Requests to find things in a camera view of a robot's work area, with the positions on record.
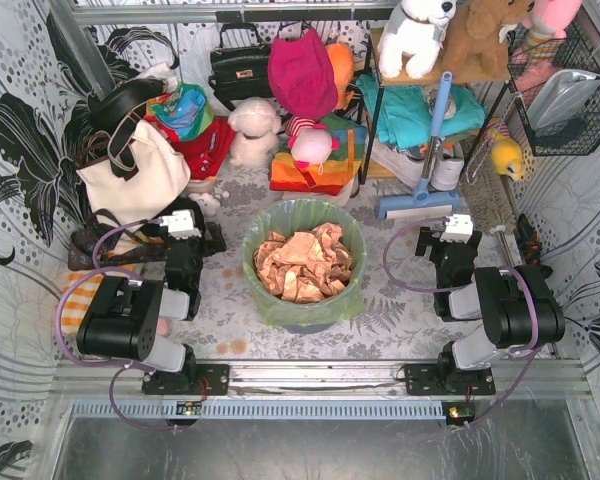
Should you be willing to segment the green trash bag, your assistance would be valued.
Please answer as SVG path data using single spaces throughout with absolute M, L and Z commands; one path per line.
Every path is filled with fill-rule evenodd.
M 268 325 L 332 324 L 364 309 L 367 241 L 360 223 L 337 205 L 275 203 L 247 229 L 242 254 L 250 293 Z

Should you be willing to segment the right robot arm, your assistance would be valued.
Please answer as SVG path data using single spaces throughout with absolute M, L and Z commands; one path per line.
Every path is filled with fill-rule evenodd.
M 524 359 L 564 336 L 564 315 L 541 269 L 477 267 L 481 239 L 465 215 L 447 218 L 440 231 L 426 226 L 419 230 L 415 254 L 428 257 L 435 268 L 436 285 L 429 291 L 435 313 L 445 322 L 478 325 L 448 342 L 436 361 L 405 367 L 410 395 L 493 395 L 493 362 Z

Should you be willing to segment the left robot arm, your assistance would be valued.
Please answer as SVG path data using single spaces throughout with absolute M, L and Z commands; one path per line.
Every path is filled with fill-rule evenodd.
M 159 332 L 159 322 L 188 321 L 198 313 L 203 259 L 226 250 L 222 229 L 193 210 L 158 220 L 169 241 L 162 280 L 104 277 L 76 335 L 80 353 L 147 368 L 146 395 L 224 396 L 230 367 L 202 364 L 193 348 Z

